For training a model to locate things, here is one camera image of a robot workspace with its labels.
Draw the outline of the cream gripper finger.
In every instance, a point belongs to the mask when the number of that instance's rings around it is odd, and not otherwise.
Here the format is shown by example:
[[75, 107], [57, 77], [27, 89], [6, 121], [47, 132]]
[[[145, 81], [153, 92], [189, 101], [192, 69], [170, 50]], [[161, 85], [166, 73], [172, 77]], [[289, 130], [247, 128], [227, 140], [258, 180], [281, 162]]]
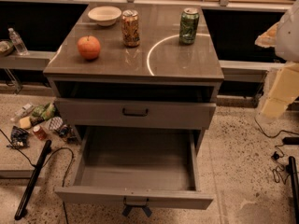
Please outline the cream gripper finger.
[[273, 48], [277, 43], [278, 23], [273, 24], [267, 31], [259, 35], [255, 40], [255, 45], [261, 48]]
[[277, 71], [274, 83], [266, 96], [261, 115], [277, 119], [299, 97], [299, 63], [286, 62]]

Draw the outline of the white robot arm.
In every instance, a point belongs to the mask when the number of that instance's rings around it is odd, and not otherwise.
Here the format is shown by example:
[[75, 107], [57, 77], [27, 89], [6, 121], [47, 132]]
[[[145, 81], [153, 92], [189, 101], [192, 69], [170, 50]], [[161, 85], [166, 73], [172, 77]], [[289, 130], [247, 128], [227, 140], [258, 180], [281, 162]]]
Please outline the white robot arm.
[[299, 97], [299, 10], [290, 8], [279, 22], [258, 36], [255, 44], [274, 48], [275, 54], [286, 61], [267, 74], [258, 106], [258, 120], [272, 122]]

